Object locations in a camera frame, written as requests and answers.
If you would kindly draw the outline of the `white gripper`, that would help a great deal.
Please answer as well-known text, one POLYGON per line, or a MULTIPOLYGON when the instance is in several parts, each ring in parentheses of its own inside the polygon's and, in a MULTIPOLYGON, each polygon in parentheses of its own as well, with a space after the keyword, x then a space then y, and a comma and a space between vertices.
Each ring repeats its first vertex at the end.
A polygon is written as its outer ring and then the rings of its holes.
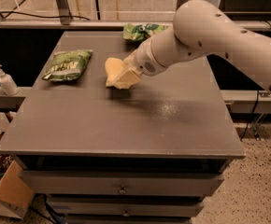
POLYGON ((130 65, 132 68, 123 68, 115 76, 112 81, 115 88, 128 90, 142 79, 141 75, 153 77, 166 70, 154 58, 151 41, 152 39, 149 38, 142 42, 135 51, 123 60, 126 65, 130 65))

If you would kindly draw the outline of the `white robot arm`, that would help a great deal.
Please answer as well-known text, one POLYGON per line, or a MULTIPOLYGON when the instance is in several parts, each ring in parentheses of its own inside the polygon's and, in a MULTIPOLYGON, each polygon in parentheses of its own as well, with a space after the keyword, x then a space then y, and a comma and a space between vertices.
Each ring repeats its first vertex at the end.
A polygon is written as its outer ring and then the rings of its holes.
POLYGON ((142 42, 109 84, 128 89, 143 75, 156 76, 207 54, 223 58, 271 94, 271 37, 240 27, 204 0, 183 4, 172 25, 142 42))

